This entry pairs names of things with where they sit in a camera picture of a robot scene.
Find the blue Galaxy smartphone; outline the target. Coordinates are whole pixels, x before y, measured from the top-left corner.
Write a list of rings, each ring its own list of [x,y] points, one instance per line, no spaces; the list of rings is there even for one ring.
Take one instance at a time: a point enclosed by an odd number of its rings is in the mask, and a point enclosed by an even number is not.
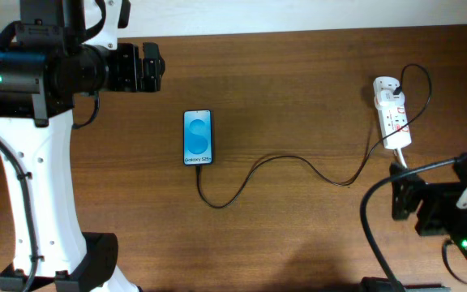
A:
[[[209,109],[190,110],[183,115],[184,165],[213,163],[212,112]]]

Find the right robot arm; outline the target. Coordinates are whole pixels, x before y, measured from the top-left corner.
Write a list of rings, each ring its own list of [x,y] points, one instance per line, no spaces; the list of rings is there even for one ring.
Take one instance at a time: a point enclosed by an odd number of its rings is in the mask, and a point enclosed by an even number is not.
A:
[[[467,166],[453,166],[458,182],[427,183],[411,174],[392,183],[392,218],[403,221],[416,213],[420,236],[447,235],[467,259],[467,207],[457,201],[467,187]]]

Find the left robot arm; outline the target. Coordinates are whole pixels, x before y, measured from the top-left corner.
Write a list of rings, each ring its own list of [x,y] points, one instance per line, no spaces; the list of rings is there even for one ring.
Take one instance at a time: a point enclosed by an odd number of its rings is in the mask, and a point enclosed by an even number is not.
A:
[[[159,47],[121,43],[128,1],[28,1],[0,32],[0,156],[15,255],[0,290],[133,291],[112,233],[83,232],[71,177],[76,94],[158,92]]]

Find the white USB charger plug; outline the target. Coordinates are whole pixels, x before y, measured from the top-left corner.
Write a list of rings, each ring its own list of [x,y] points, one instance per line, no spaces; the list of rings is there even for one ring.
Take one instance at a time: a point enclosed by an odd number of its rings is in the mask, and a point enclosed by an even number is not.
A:
[[[403,92],[395,93],[399,88],[400,81],[393,77],[380,76],[373,82],[375,93],[374,103],[378,110],[401,106],[405,103]]]

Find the white power strip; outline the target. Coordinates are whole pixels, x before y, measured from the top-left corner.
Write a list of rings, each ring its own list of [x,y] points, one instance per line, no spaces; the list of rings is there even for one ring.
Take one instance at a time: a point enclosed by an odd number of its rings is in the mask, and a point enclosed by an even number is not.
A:
[[[412,143],[405,107],[392,106],[378,110],[383,146],[389,150],[404,148]]]

